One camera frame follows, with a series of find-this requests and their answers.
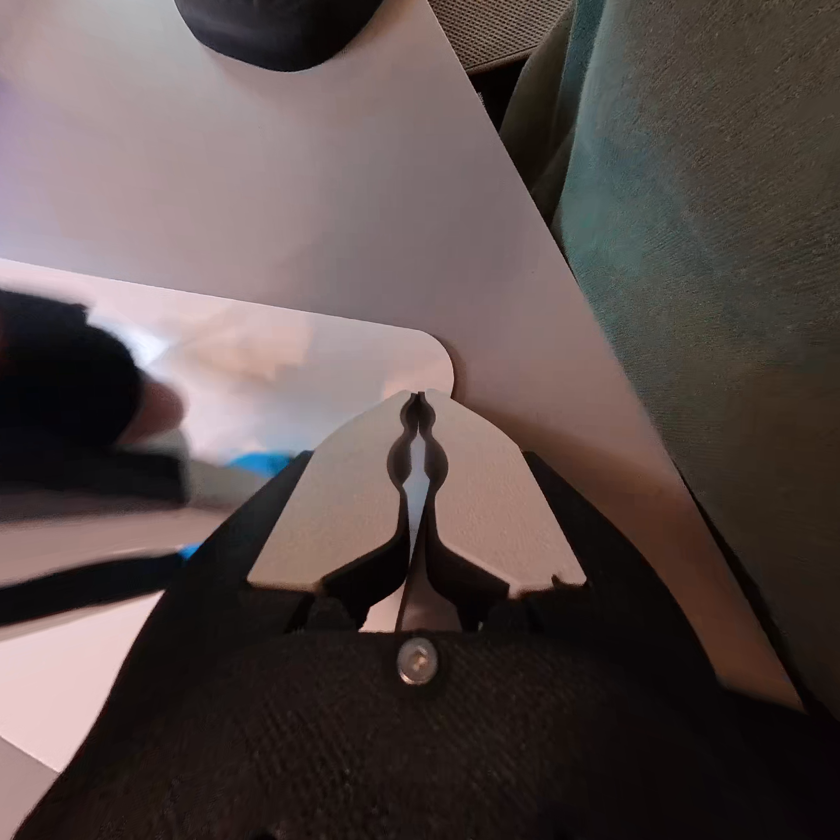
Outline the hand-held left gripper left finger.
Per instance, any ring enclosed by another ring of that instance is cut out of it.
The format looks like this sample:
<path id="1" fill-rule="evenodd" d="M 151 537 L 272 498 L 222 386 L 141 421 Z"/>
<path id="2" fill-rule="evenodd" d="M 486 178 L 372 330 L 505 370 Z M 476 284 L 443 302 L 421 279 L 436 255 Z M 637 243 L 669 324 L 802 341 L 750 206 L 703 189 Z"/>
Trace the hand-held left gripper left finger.
<path id="1" fill-rule="evenodd" d="M 248 573 L 251 585 L 324 592 L 406 531 L 415 396 L 386 398 L 315 448 Z"/>

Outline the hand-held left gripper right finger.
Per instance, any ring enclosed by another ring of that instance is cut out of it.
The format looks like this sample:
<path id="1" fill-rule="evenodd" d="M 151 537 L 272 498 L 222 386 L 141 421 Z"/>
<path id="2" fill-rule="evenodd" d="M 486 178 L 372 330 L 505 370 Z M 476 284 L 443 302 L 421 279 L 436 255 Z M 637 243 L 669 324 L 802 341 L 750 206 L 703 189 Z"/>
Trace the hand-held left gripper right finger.
<path id="1" fill-rule="evenodd" d="M 443 392 L 423 398 L 427 452 L 442 473 L 432 510 L 445 558 L 488 575 L 506 596 L 582 587 L 585 573 L 520 447 Z"/>

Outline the white whiteboard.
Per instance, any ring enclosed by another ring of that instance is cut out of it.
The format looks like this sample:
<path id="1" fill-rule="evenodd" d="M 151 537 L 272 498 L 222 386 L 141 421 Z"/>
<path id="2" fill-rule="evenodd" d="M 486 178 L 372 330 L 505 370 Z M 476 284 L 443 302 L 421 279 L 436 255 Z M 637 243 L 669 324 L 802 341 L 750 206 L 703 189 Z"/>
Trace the white whiteboard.
<path id="1" fill-rule="evenodd" d="M 2 259 L 2 288 L 79 302 L 137 365 L 182 398 L 177 434 L 150 449 L 183 458 L 188 501 L 2 522 L 2 585 L 199 543 L 256 490 L 229 465 L 313 449 L 401 391 L 451 392 L 452 363 L 424 332 Z M 63 770 L 88 734 L 158 595 L 2 629 L 2 749 Z"/>

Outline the black honeycomb pad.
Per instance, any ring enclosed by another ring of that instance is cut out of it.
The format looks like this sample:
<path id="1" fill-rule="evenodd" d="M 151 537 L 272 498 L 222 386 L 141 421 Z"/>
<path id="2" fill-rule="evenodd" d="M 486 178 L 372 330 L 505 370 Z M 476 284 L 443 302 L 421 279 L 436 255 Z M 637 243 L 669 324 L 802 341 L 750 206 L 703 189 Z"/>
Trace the black honeycomb pad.
<path id="1" fill-rule="evenodd" d="M 192 35 L 221 56 L 297 72 L 338 55 L 382 1 L 176 1 Z"/>

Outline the grey mesh chair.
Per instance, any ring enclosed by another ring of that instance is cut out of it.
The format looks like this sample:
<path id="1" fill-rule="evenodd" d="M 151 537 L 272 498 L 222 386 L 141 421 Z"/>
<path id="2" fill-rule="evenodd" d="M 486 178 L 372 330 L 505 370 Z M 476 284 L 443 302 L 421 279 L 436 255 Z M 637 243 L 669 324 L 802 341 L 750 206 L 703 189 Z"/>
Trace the grey mesh chair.
<path id="1" fill-rule="evenodd" d="M 469 76 L 528 58 L 567 15 L 572 1 L 430 1 Z"/>

